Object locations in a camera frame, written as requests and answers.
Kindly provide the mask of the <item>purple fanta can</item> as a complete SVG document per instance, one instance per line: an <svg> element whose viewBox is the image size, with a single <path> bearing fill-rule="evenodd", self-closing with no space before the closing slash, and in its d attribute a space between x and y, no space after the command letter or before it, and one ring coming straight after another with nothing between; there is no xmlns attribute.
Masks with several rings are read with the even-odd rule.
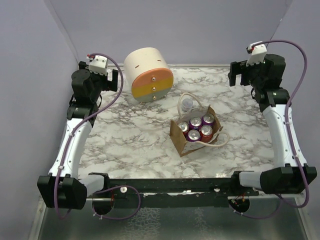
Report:
<svg viewBox="0 0 320 240"><path fill-rule="evenodd" d="M196 129L191 129L187 136L186 136L186 140L188 142L197 142L201 140L201 134L198 130Z"/></svg>
<svg viewBox="0 0 320 240"><path fill-rule="evenodd" d="M206 113L201 118L203 126L213 126L215 124L215 117L211 113Z"/></svg>
<svg viewBox="0 0 320 240"><path fill-rule="evenodd" d="M189 129L199 131L202 127L202 119L200 117L192 117L189 120Z"/></svg>

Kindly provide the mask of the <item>burlap canvas tote bag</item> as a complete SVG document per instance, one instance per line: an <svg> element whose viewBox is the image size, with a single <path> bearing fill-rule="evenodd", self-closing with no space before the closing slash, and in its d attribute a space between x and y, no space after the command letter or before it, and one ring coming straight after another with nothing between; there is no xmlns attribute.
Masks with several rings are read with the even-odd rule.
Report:
<svg viewBox="0 0 320 240"><path fill-rule="evenodd" d="M202 148L221 148L230 140L216 112L185 92L177 103L178 118L170 121L169 136L180 157Z"/></svg>

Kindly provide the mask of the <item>red cola can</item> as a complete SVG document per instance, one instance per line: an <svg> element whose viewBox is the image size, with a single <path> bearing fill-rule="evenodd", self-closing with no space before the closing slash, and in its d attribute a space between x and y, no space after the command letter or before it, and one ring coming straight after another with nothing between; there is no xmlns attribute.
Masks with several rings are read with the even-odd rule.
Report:
<svg viewBox="0 0 320 240"><path fill-rule="evenodd" d="M210 125L203 125L199 133L201 136L200 141L204 143L208 143L214 135L213 128Z"/></svg>
<svg viewBox="0 0 320 240"><path fill-rule="evenodd" d="M189 132L189 124L185 121L181 121L177 125L181 129L184 137L186 138Z"/></svg>

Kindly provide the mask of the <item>purple Fanta can front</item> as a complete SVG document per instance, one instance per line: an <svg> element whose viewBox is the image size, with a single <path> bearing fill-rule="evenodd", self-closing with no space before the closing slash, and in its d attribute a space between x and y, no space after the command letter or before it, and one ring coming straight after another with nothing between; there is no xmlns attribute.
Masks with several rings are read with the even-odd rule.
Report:
<svg viewBox="0 0 320 240"><path fill-rule="evenodd" d="M202 119L200 117L192 117L189 120L189 129L199 131L202 127Z"/></svg>

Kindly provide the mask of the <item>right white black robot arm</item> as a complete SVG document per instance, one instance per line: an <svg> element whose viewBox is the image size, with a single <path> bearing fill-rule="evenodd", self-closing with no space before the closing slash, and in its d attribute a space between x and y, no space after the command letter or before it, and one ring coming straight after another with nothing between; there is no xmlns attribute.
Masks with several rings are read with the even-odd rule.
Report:
<svg viewBox="0 0 320 240"><path fill-rule="evenodd" d="M232 62L228 73L229 85L241 76L242 86L251 86L251 96L266 119L274 152L274 168L262 172L240 171L230 182L229 189L240 196L248 188L266 194L299 194L317 176L301 153L292 124L292 109L286 108L289 92L280 86L286 62L284 57L266 54L262 62L248 65L246 61Z"/></svg>

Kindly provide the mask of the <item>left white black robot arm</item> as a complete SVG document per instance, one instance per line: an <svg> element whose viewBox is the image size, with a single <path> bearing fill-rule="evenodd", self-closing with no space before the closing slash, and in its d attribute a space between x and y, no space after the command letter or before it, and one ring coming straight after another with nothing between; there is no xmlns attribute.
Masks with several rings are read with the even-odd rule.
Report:
<svg viewBox="0 0 320 240"><path fill-rule="evenodd" d="M53 166L37 181L39 192L48 208L81 210L92 194L103 198L111 190L107 174L91 173L78 179L80 159L86 140L94 126L103 91L118 90L118 70L108 76L79 69L71 75L73 95L67 109L59 152Z"/></svg>

